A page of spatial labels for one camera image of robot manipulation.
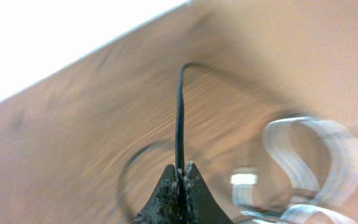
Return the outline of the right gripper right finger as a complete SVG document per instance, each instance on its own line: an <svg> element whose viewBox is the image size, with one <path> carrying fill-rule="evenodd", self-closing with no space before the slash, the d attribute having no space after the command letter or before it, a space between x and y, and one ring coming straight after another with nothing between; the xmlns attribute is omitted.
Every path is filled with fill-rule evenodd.
<svg viewBox="0 0 358 224"><path fill-rule="evenodd" d="M186 222L191 224L233 224L218 205L193 161L186 163L183 177Z"/></svg>

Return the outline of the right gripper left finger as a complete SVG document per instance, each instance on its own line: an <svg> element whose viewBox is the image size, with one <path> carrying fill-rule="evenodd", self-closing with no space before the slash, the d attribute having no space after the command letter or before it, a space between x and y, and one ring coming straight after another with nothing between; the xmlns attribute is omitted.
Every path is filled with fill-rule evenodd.
<svg viewBox="0 0 358 224"><path fill-rule="evenodd" d="M167 165L152 195L142 210L131 220L133 224L178 223L177 181L174 165Z"/></svg>

